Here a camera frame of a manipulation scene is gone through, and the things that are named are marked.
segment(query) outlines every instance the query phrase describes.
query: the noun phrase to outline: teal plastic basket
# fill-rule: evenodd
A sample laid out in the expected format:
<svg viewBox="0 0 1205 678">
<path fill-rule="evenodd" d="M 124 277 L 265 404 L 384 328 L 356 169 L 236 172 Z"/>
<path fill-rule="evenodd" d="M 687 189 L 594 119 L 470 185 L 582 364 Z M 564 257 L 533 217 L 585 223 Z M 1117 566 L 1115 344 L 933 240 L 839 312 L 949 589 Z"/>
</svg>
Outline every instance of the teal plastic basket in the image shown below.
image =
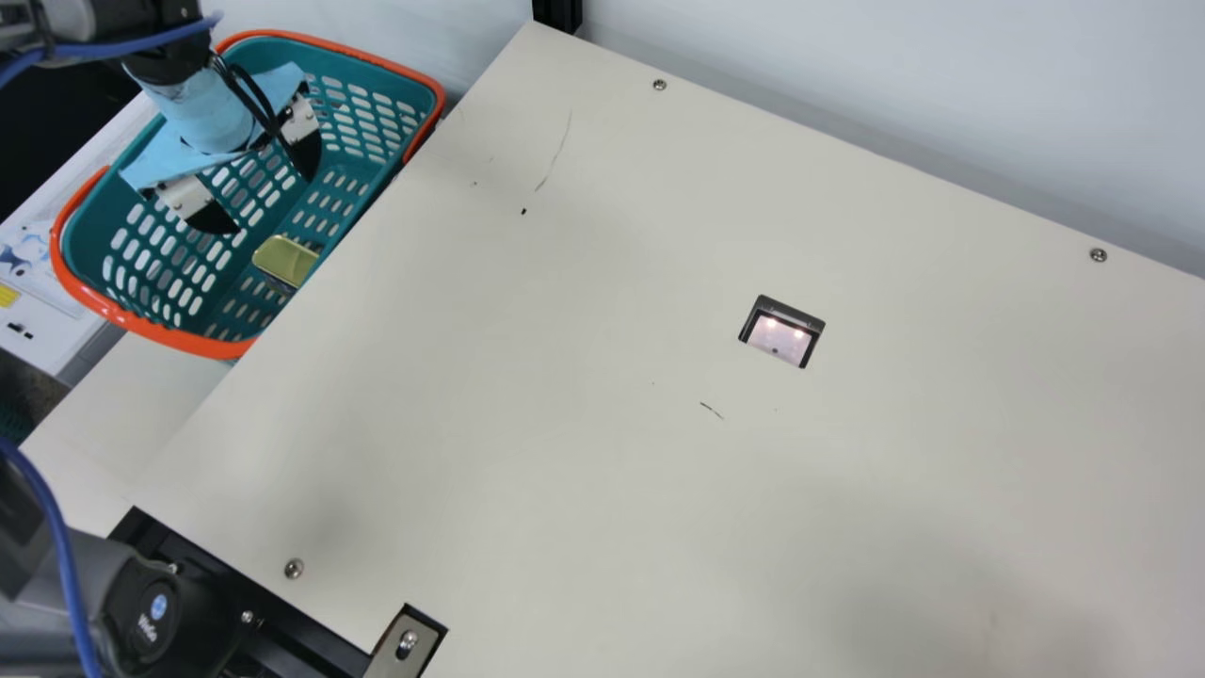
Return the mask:
<svg viewBox="0 0 1205 678">
<path fill-rule="evenodd" d="M 422 73 L 310 36 L 258 31 L 227 45 L 223 58 L 249 72 L 289 61 L 306 72 L 323 140 L 313 182 L 274 142 L 199 176 L 239 232 L 193 229 L 117 173 L 164 124 L 159 116 L 74 214 L 78 199 L 67 205 L 52 246 L 60 281 L 83 303 L 155 342 L 217 360 L 246 353 L 288 301 L 251 263 L 255 248 L 283 234 L 318 252 L 315 269 L 322 265 L 430 132 L 445 100 Z"/>
</svg>

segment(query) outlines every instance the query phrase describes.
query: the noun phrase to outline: blue cable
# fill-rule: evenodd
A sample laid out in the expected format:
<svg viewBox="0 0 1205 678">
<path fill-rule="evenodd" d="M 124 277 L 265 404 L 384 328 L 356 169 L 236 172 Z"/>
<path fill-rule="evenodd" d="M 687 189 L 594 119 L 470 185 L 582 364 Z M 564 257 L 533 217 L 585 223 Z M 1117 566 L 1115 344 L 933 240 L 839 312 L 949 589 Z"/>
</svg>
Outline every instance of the blue cable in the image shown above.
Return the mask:
<svg viewBox="0 0 1205 678">
<path fill-rule="evenodd" d="M 183 37 L 190 35 L 196 35 L 198 33 L 210 30 L 217 23 L 222 20 L 222 12 L 213 12 L 208 17 L 199 22 L 193 22 L 190 24 L 184 24 L 182 26 L 174 28 L 171 30 L 165 30 L 155 35 L 148 35 L 146 37 L 139 37 L 136 40 L 127 40 L 125 42 L 108 42 L 99 45 L 77 45 L 71 42 L 59 42 L 54 47 L 55 57 L 67 57 L 87 60 L 99 60 L 99 59 L 117 59 L 136 52 L 146 52 L 147 49 L 154 49 L 155 47 L 163 47 Z M 41 61 L 46 57 L 46 49 L 41 47 L 35 47 L 29 52 L 12 59 L 11 61 L 4 64 L 2 70 L 0 70 L 0 89 L 8 84 L 12 78 L 17 77 L 23 70 L 29 66 Z"/>
<path fill-rule="evenodd" d="M 100 659 L 96 655 L 96 645 L 92 642 L 88 631 L 88 611 L 84 609 L 83 592 L 80 590 L 80 576 L 75 568 L 75 554 L 71 552 L 71 542 L 67 538 L 67 525 L 63 520 L 58 502 L 49 485 L 42 478 L 34 465 L 25 455 L 5 438 L 0 438 L 0 460 L 6 459 L 29 483 L 37 497 L 37 503 L 42 506 L 46 521 L 51 526 L 51 537 L 54 541 L 54 550 L 59 558 L 59 579 L 63 582 L 63 597 L 66 599 L 67 612 L 71 614 L 71 633 L 75 636 L 76 650 L 80 653 L 80 664 L 88 678 L 104 678 L 100 671 Z"/>
</svg>

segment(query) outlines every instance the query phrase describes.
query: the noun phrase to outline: yellow label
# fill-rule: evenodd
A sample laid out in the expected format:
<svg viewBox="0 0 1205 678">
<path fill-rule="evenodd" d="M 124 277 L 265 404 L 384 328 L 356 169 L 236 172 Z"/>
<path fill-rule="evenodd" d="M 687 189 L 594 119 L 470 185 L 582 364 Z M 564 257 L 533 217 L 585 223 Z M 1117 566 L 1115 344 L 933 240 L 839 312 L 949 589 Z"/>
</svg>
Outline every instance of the yellow label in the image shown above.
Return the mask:
<svg viewBox="0 0 1205 678">
<path fill-rule="evenodd" d="M 20 291 L 17 291 L 7 284 L 0 284 L 0 308 L 7 308 L 20 297 Z"/>
</svg>

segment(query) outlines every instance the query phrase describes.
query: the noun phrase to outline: table surface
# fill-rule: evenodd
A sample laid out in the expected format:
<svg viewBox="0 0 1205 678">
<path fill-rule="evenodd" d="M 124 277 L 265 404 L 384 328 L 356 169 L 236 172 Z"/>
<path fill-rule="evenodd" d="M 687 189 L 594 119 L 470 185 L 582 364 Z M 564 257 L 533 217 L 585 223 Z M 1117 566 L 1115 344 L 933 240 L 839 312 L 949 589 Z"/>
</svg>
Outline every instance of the table surface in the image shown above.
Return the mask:
<svg viewBox="0 0 1205 678">
<path fill-rule="evenodd" d="M 1205 282 L 1095 244 L 533 24 L 113 471 L 429 676 L 1195 676 Z"/>
</svg>

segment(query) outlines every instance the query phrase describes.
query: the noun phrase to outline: screw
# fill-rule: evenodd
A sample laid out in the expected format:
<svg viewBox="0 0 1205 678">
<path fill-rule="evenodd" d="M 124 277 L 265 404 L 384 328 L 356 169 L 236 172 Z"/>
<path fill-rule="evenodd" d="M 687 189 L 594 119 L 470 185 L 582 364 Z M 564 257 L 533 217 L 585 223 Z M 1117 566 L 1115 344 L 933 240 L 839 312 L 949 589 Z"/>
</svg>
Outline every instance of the screw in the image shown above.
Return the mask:
<svg viewBox="0 0 1205 678">
<path fill-rule="evenodd" d="M 289 579 L 296 579 L 298 577 L 301 577 L 302 572 L 305 572 L 305 564 L 301 562 L 301 559 L 299 558 L 295 558 L 289 562 L 284 564 L 284 576 L 288 577 Z"/>
<path fill-rule="evenodd" d="M 398 643 L 398 649 L 408 653 L 410 650 L 415 649 L 415 645 L 417 644 L 418 644 L 418 633 L 415 633 L 413 631 L 406 631 L 405 633 L 401 635 L 401 641 Z"/>
</svg>

